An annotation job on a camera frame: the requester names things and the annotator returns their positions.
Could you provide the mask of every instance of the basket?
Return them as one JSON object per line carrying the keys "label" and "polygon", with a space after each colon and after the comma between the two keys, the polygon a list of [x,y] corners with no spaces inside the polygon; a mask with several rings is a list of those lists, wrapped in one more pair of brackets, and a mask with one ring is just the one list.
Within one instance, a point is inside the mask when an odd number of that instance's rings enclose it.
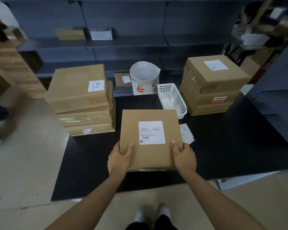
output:
{"label": "basket", "polygon": [[187,113],[187,107],[174,83],[159,84],[158,97],[162,108],[165,110],[174,109],[177,111],[178,119],[182,119]]}

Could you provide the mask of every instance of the black tabletop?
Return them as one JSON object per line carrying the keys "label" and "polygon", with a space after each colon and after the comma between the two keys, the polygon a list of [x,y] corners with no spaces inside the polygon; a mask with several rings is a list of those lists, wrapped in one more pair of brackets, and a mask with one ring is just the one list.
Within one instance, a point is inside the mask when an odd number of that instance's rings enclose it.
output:
{"label": "black tabletop", "polygon": [[[157,95],[116,97],[116,132],[69,137],[51,201],[81,198],[109,173],[108,155],[120,139],[123,109],[162,109]],[[191,117],[196,172],[204,179],[288,169],[288,143],[242,94],[226,113]],[[118,192],[184,183],[177,171],[128,172]]]}

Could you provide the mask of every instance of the beige floor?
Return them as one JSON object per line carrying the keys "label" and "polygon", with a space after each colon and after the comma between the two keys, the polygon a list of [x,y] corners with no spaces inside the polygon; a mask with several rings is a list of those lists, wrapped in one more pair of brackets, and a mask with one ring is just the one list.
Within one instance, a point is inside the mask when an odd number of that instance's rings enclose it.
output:
{"label": "beige floor", "polygon": [[[10,89],[1,103],[21,106],[0,126],[0,229],[44,229],[74,201],[50,202],[68,134],[44,100],[23,99]],[[288,171],[224,192],[268,229],[288,230]],[[169,206],[178,229],[213,229],[186,184],[116,194],[96,229],[124,229],[142,206],[157,215],[158,203]]]}

